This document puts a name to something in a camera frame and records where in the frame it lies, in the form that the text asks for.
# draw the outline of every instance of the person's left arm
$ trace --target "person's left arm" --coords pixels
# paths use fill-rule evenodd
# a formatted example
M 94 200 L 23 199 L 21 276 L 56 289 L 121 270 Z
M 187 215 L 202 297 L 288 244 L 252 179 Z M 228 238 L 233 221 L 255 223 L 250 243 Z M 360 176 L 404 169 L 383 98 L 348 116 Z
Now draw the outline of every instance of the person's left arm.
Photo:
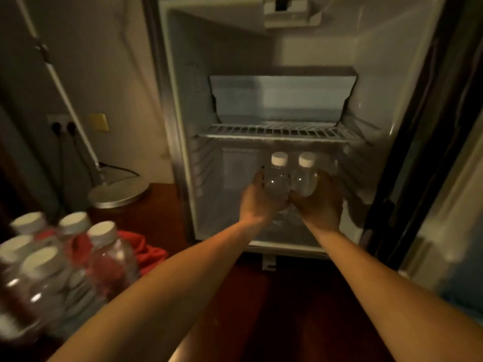
M 287 203 L 270 200 L 259 172 L 239 222 L 167 259 L 103 307 L 50 362 L 168 361 L 245 247 Z

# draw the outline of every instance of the mini fridge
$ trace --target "mini fridge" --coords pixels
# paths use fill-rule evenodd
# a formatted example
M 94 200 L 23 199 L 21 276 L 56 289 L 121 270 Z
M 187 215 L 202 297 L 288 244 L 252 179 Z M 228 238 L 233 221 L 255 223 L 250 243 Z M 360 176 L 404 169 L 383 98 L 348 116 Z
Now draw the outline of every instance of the mini fridge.
M 480 0 L 143 0 L 187 236 L 270 155 L 341 179 L 341 231 L 397 269 L 478 116 Z M 325 257 L 304 226 L 249 251 Z

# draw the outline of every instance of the refrigerator shelf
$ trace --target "refrigerator shelf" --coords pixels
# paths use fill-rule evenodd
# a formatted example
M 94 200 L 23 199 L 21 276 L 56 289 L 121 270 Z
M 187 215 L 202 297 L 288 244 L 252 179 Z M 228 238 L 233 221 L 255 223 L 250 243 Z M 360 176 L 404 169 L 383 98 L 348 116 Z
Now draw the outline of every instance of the refrigerator shelf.
M 261 139 L 282 141 L 309 142 L 351 142 L 360 141 L 349 128 L 337 127 L 297 127 L 297 126 L 266 126 L 242 124 L 213 124 L 200 137 L 213 139 Z

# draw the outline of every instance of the wooden floor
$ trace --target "wooden floor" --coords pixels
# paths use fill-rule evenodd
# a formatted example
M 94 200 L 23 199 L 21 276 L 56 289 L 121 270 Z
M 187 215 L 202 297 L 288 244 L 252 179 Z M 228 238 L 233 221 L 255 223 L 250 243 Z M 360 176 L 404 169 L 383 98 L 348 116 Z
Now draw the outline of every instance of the wooden floor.
M 94 222 L 112 219 L 120 229 L 145 235 L 170 255 L 188 246 L 174 185 L 154 184 L 141 201 L 90 214 Z M 15 353 L 45 360 L 55 347 L 44 339 Z M 278 257 L 277 270 L 266 272 L 261 255 L 244 254 L 171 359 L 191 361 L 393 359 L 330 261 Z

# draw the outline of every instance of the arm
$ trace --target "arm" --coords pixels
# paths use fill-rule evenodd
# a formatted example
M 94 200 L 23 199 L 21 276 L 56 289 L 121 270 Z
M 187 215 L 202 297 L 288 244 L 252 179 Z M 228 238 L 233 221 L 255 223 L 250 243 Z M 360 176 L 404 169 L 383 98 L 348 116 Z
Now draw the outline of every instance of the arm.
M 154 268 L 76 332 L 50 362 L 167 361 L 238 256 L 287 203 L 270 200 L 262 174 L 242 194 L 239 222 Z
M 397 362 L 483 360 L 483 328 L 403 278 L 339 232 L 342 197 L 319 173 L 315 192 L 290 199 L 327 250 Z

